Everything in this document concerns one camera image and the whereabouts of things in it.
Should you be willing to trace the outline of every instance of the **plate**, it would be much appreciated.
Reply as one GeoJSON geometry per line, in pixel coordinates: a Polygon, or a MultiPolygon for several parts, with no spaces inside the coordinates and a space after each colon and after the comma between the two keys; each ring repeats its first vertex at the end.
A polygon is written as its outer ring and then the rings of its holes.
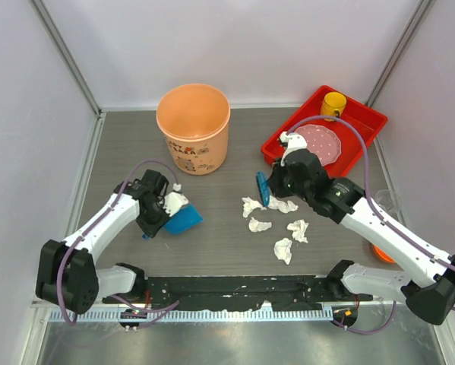
{"type": "Polygon", "coordinates": [[[335,132],[322,125],[307,124],[295,130],[307,144],[307,149],[316,154],[321,166],[334,163],[342,153],[342,142],[335,132]]]}

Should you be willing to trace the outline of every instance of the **white paper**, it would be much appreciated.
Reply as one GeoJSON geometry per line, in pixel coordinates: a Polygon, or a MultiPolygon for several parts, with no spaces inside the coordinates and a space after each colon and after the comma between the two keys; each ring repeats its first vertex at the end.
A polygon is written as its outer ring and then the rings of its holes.
{"type": "Polygon", "coordinates": [[[242,216],[244,218],[249,217],[249,214],[254,210],[254,209],[261,209],[262,211],[265,211],[266,208],[263,207],[263,205],[258,202],[257,200],[253,200],[249,197],[247,198],[242,198],[242,201],[244,202],[244,211],[242,212],[242,216]]]}
{"type": "Polygon", "coordinates": [[[283,238],[274,244],[274,255],[276,255],[278,260],[283,260],[287,265],[291,261],[291,244],[292,241],[288,238],[283,238]]]}
{"type": "Polygon", "coordinates": [[[305,232],[306,232],[307,228],[308,228],[308,222],[305,222],[302,219],[298,219],[297,221],[294,221],[293,223],[288,224],[288,227],[286,227],[287,230],[293,231],[291,233],[293,239],[295,241],[298,241],[301,243],[308,243],[308,240],[305,237],[305,232]]]}
{"type": "Polygon", "coordinates": [[[249,221],[249,230],[251,232],[262,232],[264,230],[269,230],[273,224],[271,222],[260,222],[257,219],[251,217],[249,221]]]}
{"type": "Polygon", "coordinates": [[[291,200],[288,200],[287,202],[283,202],[281,200],[278,200],[274,198],[273,196],[270,196],[270,204],[267,206],[269,209],[274,209],[278,210],[281,213],[289,213],[290,211],[297,211],[298,210],[298,205],[293,203],[291,200]]]}

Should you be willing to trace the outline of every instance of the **white ruler strip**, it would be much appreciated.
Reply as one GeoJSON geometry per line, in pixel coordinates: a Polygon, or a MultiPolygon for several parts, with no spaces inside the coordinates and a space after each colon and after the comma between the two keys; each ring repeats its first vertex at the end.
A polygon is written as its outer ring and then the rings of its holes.
{"type": "MultiPolygon", "coordinates": [[[[91,308],[87,313],[80,315],[78,322],[149,322],[159,316],[159,313],[149,313],[146,319],[121,319],[124,307],[91,308]]],[[[322,310],[299,310],[274,312],[270,307],[261,307],[256,311],[247,312],[211,312],[201,310],[187,312],[173,310],[161,319],[161,322],[301,322],[301,321],[331,321],[333,311],[331,306],[325,306],[322,310]]],[[[53,309],[48,322],[64,322],[60,309],[53,309]]]]}

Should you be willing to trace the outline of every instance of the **orange object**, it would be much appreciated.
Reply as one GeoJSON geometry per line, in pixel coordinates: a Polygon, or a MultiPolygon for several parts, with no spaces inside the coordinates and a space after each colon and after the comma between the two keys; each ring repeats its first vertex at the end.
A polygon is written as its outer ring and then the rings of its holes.
{"type": "Polygon", "coordinates": [[[204,175],[227,155],[230,105],[215,87],[187,84],[168,92],[158,104],[156,121],[180,170],[204,175]]]}
{"type": "Polygon", "coordinates": [[[389,257],[388,255],[386,255],[382,250],[380,250],[378,247],[376,247],[375,245],[371,245],[372,246],[372,249],[374,250],[374,253],[376,254],[376,256],[381,259],[382,261],[384,262],[387,262],[387,263],[390,263],[390,264],[395,264],[396,262],[394,260],[392,260],[391,257],[389,257]]]}

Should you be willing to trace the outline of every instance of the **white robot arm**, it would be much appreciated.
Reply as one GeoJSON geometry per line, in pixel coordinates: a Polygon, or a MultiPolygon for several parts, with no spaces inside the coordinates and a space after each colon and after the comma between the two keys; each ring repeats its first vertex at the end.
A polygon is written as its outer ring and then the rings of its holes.
{"type": "Polygon", "coordinates": [[[147,170],[142,179],[129,182],[119,196],[116,187],[107,203],[77,232],[61,242],[50,240],[39,260],[36,295],[58,303],[58,267],[69,247],[80,240],[63,274],[62,293],[65,306],[77,314],[85,313],[96,298],[112,294],[143,294],[144,272],[131,265],[117,264],[112,268],[95,269],[104,249],[121,230],[136,221],[143,232],[154,237],[176,213],[188,204],[179,184],[165,194],[168,180],[157,171],[147,170]]]}
{"type": "Polygon", "coordinates": [[[280,141],[286,148],[285,154],[274,162],[267,181],[273,195],[298,196],[319,215],[375,244],[403,269],[366,268],[343,260],[328,275],[333,279],[333,291],[347,290],[406,303],[421,319],[440,325],[455,304],[455,273],[442,262],[455,266],[455,255],[450,256],[416,236],[380,208],[382,219],[378,217],[362,188],[347,178],[329,178],[301,135],[283,132],[280,141]],[[431,257],[410,245],[397,230],[431,257]]]}

